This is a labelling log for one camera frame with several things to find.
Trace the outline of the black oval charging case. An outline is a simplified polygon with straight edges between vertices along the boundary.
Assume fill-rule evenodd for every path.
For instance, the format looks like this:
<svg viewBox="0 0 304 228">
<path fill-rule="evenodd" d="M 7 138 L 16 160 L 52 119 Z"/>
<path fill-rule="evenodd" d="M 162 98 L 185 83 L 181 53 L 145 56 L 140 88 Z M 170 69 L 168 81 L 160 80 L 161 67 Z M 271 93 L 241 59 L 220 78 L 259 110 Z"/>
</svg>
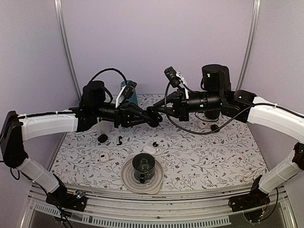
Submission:
<svg viewBox="0 0 304 228">
<path fill-rule="evenodd" d="M 155 128 L 159 126 L 160 123 L 163 121 L 162 116 L 156 110 L 154 110 L 152 106 L 146 108 L 146 113 L 149 116 L 149 121 L 147 122 L 147 124 L 150 127 Z"/>
</svg>

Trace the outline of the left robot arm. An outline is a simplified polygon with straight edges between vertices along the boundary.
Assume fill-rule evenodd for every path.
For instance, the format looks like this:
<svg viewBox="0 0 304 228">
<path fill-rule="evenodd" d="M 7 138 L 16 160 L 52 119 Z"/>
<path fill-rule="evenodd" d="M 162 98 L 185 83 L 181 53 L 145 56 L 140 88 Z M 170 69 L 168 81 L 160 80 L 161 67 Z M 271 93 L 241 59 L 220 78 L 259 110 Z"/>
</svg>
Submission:
<svg viewBox="0 0 304 228">
<path fill-rule="evenodd" d="M 114 123 L 117 128 L 131 127 L 147 123 L 151 127 L 159 124 L 157 114 L 151 110 L 143 110 L 128 102 L 136 83 L 128 83 L 117 97 L 116 103 L 106 102 L 106 89 L 103 81 L 90 81 L 83 88 L 78 107 L 64 111 L 40 114 L 7 113 L 0 133 L 0 149 L 2 163 L 11 169 L 17 169 L 33 182 L 40 185 L 47 196 L 60 206 L 67 206 L 71 194 L 65 185 L 54 174 L 47 171 L 26 153 L 24 142 L 40 136 L 85 132 L 97 124 L 99 120 Z"/>
</svg>

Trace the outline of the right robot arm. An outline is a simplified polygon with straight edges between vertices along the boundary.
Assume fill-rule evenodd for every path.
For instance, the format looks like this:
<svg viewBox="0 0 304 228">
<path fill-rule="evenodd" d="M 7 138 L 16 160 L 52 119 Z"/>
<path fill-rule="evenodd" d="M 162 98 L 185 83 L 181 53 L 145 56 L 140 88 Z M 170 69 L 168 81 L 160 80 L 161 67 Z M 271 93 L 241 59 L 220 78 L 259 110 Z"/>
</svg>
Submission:
<svg viewBox="0 0 304 228">
<path fill-rule="evenodd" d="M 245 90 L 231 90 L 227 66 L 210 64 L 202 67 L 201 92 L 190 90 L 181 73 L 165 69 L 168 86 L 177 90 L 155 103 L 153 108 L 180 121 L 190 113 L 204 112 L 208 119 L 220 114 L 243 123 L 266 126 L 297 140 L 293 151 L 275 168 L 255 179 L 246 195 L 249 207 L 256 207 L 277 186 L 304 170 L 304 116 L 271 103 Z"/>
</svg>

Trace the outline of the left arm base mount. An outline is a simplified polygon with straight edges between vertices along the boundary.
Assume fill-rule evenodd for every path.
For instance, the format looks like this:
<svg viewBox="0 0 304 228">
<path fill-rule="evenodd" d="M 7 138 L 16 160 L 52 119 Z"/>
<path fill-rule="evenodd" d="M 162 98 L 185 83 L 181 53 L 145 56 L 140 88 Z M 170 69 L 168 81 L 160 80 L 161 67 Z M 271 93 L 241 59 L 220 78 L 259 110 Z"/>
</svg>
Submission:
<svg viewBox="0 0 304 228">
<path fill-rule="evenodd" d="M 67 192 L 53 192 L 48 193 L 46 203 L 57 206 L 59 208 L 71 209 L 84 212 L 88 198 Z"/>
</svg>

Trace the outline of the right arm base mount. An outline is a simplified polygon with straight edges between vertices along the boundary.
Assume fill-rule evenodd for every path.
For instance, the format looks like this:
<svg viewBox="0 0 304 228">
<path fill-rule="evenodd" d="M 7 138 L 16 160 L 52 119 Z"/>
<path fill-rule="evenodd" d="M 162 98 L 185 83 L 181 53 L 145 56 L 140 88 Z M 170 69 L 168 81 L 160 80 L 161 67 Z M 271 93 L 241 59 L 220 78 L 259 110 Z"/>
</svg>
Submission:
<svg viewBox="0 0 304 228">
<path fill-rule="evenodd" d="M 248 193 L 230 197 L 228 206 L 233 212 L 252 209 L 270 203 L 270 198 L 264 193 Z"/>
</svg>

